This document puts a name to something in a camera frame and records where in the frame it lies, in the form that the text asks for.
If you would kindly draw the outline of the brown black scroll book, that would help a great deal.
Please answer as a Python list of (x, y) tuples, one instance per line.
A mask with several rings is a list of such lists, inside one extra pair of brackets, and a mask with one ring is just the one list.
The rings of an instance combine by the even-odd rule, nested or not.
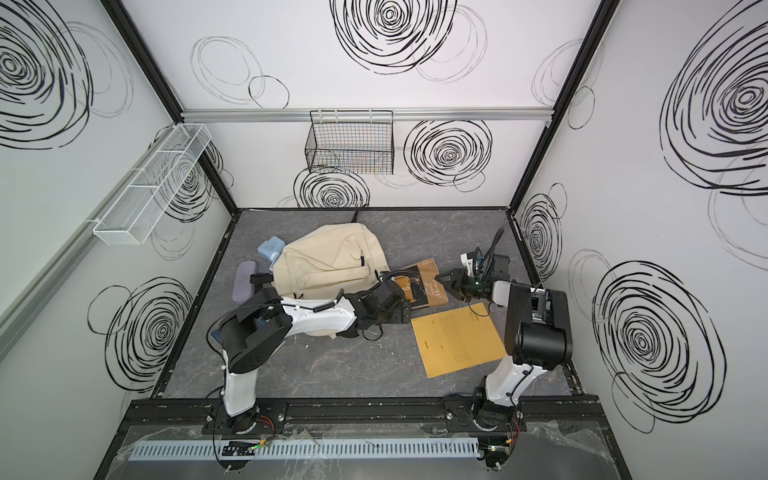
[(398, 275), (394, 281), (400, 286), (413, 310), (437, 307), (449, 303), (445, 287), (436, 280), (439, 274), (433, 258), (405, 267), (409, 275)]

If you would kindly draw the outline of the yellow grid exercise book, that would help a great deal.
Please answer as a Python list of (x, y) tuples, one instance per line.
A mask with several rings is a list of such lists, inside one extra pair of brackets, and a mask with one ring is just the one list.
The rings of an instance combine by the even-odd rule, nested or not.
[(411, 325), (428, 378), (506, 356), (501, 336), (483, 303), (419, 317)]

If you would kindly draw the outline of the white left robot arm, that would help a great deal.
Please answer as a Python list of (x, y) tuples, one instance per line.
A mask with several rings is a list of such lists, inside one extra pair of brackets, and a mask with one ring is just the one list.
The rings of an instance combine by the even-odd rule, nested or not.
[(289, 337), (355, 338), (373, 327), (404, 323), (408, 300), (391, 277), (368, 290), (344, 290), (329, 299), (282, 296), (263, 287), (218, 320), (209, 338), (224, 362), (223, 407), (235, 418), (255, 407), (258, 370)]

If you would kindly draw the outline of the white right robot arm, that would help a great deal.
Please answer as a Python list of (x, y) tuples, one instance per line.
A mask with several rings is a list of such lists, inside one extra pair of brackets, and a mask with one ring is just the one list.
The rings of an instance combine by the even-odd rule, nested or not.
[(539, 376), (571, 360), (568, 299), (563, 291), (512, 279), (505, 255), (476, 250), (461, 261), (435, 280), (459, 301), (482, 299), (506, 309), (506, 356), (473, 394), (473, 421), (490, 431), (514, 419), (521, 395)]

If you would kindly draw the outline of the cream canvas backpack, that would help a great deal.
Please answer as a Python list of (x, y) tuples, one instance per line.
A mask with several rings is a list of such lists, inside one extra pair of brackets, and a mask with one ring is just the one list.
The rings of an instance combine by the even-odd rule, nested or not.
[(390, 269), (378, 238), (361, 223), (324, 225), (287, 244), (273, 267), (283, 296), (323, 300), (372, 288)]

